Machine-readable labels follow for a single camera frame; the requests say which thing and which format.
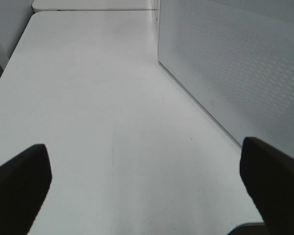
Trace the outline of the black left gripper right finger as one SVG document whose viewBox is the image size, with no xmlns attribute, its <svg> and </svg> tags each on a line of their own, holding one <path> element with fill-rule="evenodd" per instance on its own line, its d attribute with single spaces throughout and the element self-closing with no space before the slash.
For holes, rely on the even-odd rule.
<svg viewBox="0 0 294 235">
<path fill-rule="evenodd" d="M 294 159 L 266 142 L 246 137 L 240 176 L 271 235 L 294 235 Z"/>
</svg>

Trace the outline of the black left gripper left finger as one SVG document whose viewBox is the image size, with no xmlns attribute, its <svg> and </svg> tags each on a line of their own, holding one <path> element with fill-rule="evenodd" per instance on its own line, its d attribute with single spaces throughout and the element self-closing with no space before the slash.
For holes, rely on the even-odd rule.
<svg viewBox="0 0 294 235">
<path fill-rule="evenodd" d="M 47 148 L 35 144 L 0 166 L 0 235 L 26 235 L 52 181 Z"/>
</svg>

